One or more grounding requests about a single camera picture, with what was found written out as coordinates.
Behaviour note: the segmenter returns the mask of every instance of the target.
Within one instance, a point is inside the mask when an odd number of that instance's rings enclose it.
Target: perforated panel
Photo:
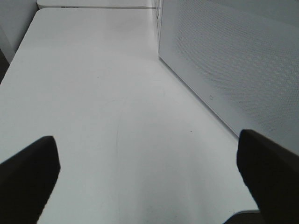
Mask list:
[[[234,132],[296,151],[287,136],[299,126],[299,3],[261,3],[165,0],[160,56]]]

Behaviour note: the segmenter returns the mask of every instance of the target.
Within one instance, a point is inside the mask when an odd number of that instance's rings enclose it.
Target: white wall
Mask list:
[[[9,62],[17,51],[36,11],[36,0],[0,1],[0,48]]]

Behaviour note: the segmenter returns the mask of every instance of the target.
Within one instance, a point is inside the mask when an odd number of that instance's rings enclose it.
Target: white table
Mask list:
[[[220,224],[256,209],[237,139],[158,59],[154,9],[37,12],[0,86],[1,161],[53,135],[40,224]]]
[[[37,0],[39,8],[154,8],[153,0]]]

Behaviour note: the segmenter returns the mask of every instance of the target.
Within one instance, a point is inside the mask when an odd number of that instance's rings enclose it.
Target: dark object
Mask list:
[[[235,213],[224,224],[265,224],[265,221],[258,210],[253,210]]]
[[[237,166],[267,224],[299,224],[299,157],[242,130]]]
[[[0,223],[34,224],[60,171],[53,137],[42,137],[0,164]]]

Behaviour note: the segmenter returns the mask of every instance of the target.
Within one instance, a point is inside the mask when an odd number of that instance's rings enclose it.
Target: white desk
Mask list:
[[[39,8],[154,8],[153,0],[37,0]]]
[[[0,86],[1,161],[54,135],[40,224],[220,224],[256,209],[237,139],[159,61],[154,9],[37,12]]]

